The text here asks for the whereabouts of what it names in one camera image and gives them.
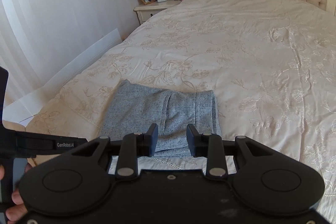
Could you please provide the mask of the person left hand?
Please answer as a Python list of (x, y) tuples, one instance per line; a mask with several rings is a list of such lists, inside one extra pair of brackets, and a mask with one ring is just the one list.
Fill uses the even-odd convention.
[(15, 205), (6, 210), (6, 216), (8, 218), (7, 223), (17, 223), (17, 221), (19, 221), (27, 213), (27, 209), (21, 198), (19, 190), (16, 189), (13, 191), (11, 198)]

